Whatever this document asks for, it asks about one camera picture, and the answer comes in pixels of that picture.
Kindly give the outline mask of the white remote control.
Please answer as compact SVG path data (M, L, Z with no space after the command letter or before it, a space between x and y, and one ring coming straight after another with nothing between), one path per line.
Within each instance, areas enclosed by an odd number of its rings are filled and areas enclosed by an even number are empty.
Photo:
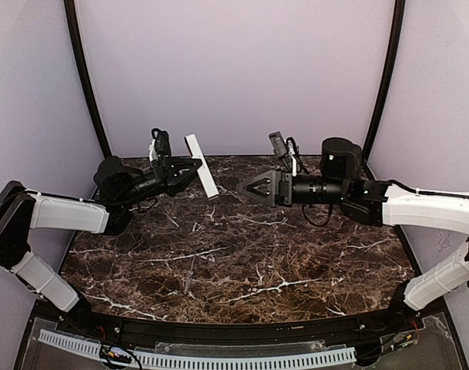
M195 134L190 134L185 137L186 145L188 146L190 156L193 159L198 159L201 161L201 165L197 170L201 184L206 193L206 196L209 200L218 197L219 191L213 175L210 172L209 166L206 162L206 159L203 155L203 151L200 147L199 141L196 138Z

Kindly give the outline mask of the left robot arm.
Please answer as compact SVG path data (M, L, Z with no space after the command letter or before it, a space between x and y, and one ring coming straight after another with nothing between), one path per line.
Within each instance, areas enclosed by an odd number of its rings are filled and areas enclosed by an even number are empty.
M104 159L94 176L96 200L64 197L28 190L10 181L0 193L0 267L50 301L66 315L82 318L91 305L56 273L28 244L37 229L77 230L116 236L132 219L132 207L160 194L185 190L204 165L200 158L164 155L144 172L126 166L117 156Z

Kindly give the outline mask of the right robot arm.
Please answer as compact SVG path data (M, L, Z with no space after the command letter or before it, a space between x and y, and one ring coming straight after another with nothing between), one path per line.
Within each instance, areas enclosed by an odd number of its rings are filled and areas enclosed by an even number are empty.
M360 175L362 149L339 137L323 141L320 175L311 176L279 133L269 138L286 168L240 183L238 192L253 200L269 207L326 204L338 206L343 215L367 226L407 225L466 235L466 241L449 257L399 285L390 302L391 311L420 311L469 282L469 192L413 189L396 180L365 180Z

